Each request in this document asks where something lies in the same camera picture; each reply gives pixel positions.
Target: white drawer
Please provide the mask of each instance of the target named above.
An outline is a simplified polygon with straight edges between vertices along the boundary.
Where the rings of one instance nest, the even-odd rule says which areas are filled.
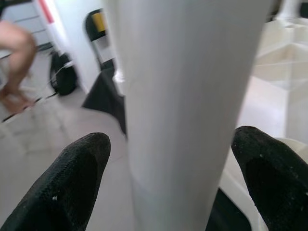
[[[10,11],[10,14],[14,17],[15,21],[38,15],[34,5],[31,2],[10,6],[6,10]]]
[[[7,21],[7,22],[10,22],[10,23],[14,23],[15,22],[14,17],[12,15],[11,11],[8,11],[8,9],[4,9],[4,12],[3,12],[3,15],[1,17],[1,20]]]
[[[40,21],[40,18],[26,19],[16,22],[16,24],[32,33],[45,29],[43,23]]]
[[[46,31],[34,33],[33,36],[36,40],[37,46],[50,42],[50,39]]]

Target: white cabinet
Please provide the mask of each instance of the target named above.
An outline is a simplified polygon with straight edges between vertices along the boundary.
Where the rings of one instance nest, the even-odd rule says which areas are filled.
[[[51,41],[45,25],[31,2],[6,8],[2,20],[17,24],[31,32],[38,46]]]
[[[32,18],[38,15],[33,3],[22,3],[7,8],[11,12],[15,21]]]

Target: red stripe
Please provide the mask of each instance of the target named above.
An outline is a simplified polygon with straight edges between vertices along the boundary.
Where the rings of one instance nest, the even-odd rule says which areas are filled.
[[[44,14],[45,14],[45,16],[47,18],[48,23],[49,24],[53,23],[54,20],[53,20],[52,14],[50,13],[50,10],[48,9],[48,6],[47,6],[45,0],[38,0],[38,1],[40,3],[40,6],[42,7],[42,9],[44,11]]]

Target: black bag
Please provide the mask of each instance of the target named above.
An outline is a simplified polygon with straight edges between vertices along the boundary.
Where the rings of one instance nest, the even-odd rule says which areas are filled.
[[[60,56],[57,51],[51,52],[50,85],[59,95],[68,95],[77,86],[76,72],[71,63],[66,53]]]

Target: chair leg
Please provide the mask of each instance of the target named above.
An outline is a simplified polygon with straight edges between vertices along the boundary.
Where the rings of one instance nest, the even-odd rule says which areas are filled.
[[[0,124],[0,130],[3,132],[5,138],[7,138],[11,144],[15,147],[18,154],[24,156],[26,154],[26,148],[20,143],[20,141],[13,135],[13,133],[7,128],[6,124]]]

